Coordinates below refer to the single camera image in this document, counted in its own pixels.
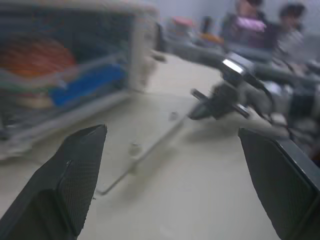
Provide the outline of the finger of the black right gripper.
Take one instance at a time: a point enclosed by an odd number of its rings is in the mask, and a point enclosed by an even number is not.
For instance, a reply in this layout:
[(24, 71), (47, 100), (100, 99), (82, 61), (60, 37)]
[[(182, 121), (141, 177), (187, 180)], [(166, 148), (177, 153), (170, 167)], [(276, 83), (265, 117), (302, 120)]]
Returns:
[(188, 113), (189, 119), (193, 121), (212, 117), (211, 104), (208, 100), (200, 100)]

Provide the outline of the person in striped grey top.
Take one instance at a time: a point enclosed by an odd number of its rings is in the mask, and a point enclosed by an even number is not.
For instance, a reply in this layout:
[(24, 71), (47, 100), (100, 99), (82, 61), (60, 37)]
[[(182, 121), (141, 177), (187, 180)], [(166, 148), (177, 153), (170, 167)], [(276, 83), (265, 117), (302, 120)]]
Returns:
[(302, 19), (307, 9), (303, 3), (293, 2), (284, 5), (279, 12), (280, 31), (274, 48), (272, 63), (285, 65), (285, 62), (303, 43)]

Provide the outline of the beige toaster oven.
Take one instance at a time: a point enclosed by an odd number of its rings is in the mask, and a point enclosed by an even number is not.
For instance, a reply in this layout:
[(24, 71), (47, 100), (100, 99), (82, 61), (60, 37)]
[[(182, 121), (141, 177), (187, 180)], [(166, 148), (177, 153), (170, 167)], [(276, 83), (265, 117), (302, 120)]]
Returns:
[(151, 4), (130, 0), (0, 0), (0, 39), (46, 35), (75, 44), (92, 38), (128, 51), (125, 87), (118, 91), (60, 107), (0, 105), (0, 161), (144, 90), (154, 64), (157, 13)]

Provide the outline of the dark bottle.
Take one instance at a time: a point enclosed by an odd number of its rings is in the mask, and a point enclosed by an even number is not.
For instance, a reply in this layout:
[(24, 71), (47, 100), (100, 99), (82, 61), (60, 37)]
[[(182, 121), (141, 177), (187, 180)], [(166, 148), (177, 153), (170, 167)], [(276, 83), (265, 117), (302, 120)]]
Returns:
[(212, 26), (213, 20), (210, 16), (205, 16), (202, 20), (201, 25), (201, 33), (207, 34), (210, 32), (211, 26)]

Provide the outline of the red lidded jar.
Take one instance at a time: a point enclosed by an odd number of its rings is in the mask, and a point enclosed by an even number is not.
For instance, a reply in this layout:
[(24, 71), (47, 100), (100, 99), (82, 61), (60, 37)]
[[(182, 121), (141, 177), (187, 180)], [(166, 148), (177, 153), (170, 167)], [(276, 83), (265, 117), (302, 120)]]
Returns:
[(182, 36), (195, 30), (195, 24), (192, 19), (182, 16), (172, 16), (167, 24), (169, 33)]

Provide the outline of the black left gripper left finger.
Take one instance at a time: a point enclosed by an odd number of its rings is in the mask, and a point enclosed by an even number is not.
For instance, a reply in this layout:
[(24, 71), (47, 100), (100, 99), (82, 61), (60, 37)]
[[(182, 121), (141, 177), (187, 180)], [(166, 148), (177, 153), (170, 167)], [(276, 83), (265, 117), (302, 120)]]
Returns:
[(68, 136), (0, 218), (0, 240), (77, 240), (95, 193), (104, 124)]

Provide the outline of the person in purple top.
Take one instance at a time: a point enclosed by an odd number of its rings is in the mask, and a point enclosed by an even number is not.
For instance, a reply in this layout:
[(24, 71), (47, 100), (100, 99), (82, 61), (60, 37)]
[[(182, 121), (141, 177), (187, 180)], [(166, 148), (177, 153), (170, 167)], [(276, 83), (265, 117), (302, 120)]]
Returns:
[(219, 36), (226, 49), (236, 46), (260, 50), (273, 48), (272, 27), (262, 11), (264, 0), (235, 0), (233, 12), (223, 18)]

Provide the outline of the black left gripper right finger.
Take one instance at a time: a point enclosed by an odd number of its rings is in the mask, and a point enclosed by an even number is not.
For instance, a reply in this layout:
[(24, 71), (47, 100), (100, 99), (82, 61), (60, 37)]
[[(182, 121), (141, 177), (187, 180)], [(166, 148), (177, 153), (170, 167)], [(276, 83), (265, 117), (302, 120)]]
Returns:
[(250, 178), (281, 240), (320, 240), (320, 168), (288, 137), (238, 131)]

